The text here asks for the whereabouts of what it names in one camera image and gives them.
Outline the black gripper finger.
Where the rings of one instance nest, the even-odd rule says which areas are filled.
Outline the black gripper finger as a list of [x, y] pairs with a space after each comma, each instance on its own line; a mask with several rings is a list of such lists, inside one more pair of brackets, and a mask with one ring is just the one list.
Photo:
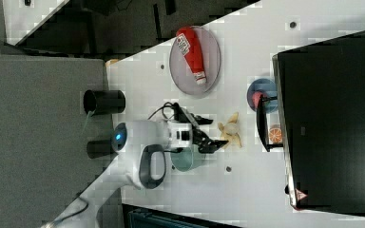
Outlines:
[[207, 118], [204, 118], [202, 116], [195, 116], [194, 117], [195, 121], [197, 122], [198, 125], [205, 125], [205, 124], [211, 124], [213, 123], [213, 121], [211, 119], [207, 119]]
[[220, 148], [224, 147], [227, 144], [227, 141], [222, 140], [210, 140], [203, 144], [202, 151], [203, 152], [215, 152]]

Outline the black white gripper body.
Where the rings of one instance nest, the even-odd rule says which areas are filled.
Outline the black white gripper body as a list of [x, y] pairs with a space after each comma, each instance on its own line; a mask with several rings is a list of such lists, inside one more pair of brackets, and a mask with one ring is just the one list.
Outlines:
[[172, 119], [167, 122], [170, 133], [170, 143], [168, 151], [170, 153], [180, 153], [184, 148], [196, 145], [202, 154], [210, 154], [211, 152], [203, 152], [203, 144], [210, 141], [210, 138], [200, 130], [200, 126], [195, 121], [194, 115], [186, 109], [174, 109]]

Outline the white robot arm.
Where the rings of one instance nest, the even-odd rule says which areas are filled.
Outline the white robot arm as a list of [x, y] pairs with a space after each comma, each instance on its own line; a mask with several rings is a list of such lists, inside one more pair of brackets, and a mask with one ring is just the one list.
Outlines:
[[57, 218], [40, 228], [99, 228], [97, 214], [118, 189], [155, 189], [163, 183], [166, 173], [155, 171], [166, 168], [166, 153], [189, 149], [213, 154], [224, 147], [226, 140], [213, 140], [200, 129], [211, 123], [182, 107], [175, 107], [169, 119], [119, 123], [110, 141], [117, 156]]

